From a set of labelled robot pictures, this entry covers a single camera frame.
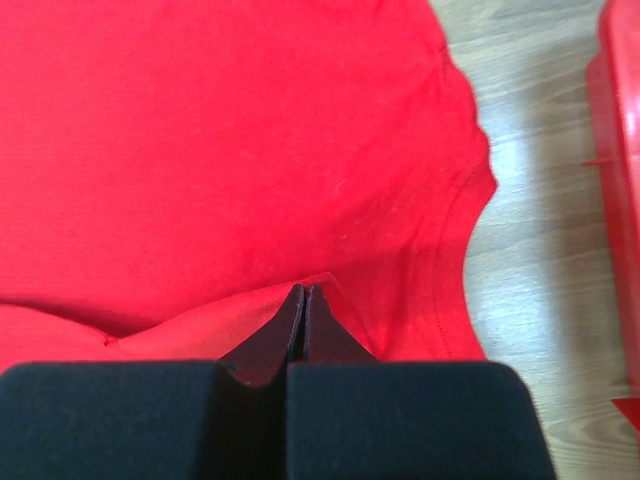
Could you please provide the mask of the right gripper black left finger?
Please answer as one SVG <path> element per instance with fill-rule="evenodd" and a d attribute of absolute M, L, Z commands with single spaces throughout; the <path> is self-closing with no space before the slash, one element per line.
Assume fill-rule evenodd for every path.
<path fill-rule="evenodd" d="M 31 363 L 1 377 L 5 479 L 281 479 L 286 368 L 304 315 L 218 361 Z"/>

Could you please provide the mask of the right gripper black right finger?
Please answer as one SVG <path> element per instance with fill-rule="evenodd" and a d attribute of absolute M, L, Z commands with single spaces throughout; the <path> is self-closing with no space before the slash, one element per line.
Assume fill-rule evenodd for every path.
<path fill-rule="evenodd" d="M 376 360 L 306 297 L 303 357 L 287 369 L 291 479 L 552 479 L 528 388 L 488 361 Z"/>

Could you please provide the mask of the red t shirt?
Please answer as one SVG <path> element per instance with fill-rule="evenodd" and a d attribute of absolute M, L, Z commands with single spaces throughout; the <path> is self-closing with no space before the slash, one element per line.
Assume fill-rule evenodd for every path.
<path fill-rule="evenodd" d="M 382 360 L 477 360 L 496 187 L 424 1 L 5 1 L 1 364 L 215 359 L 319 283 Z"/>

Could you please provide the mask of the red plastic bin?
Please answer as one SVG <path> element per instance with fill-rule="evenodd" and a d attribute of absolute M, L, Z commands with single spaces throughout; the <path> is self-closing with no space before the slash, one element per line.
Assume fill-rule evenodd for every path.
<path fill-rule="evenodd" d="M 607 1 L 586 68 L 595 158 L 630 394 L 614 405 L 639 428 L 639 3 Z"/>

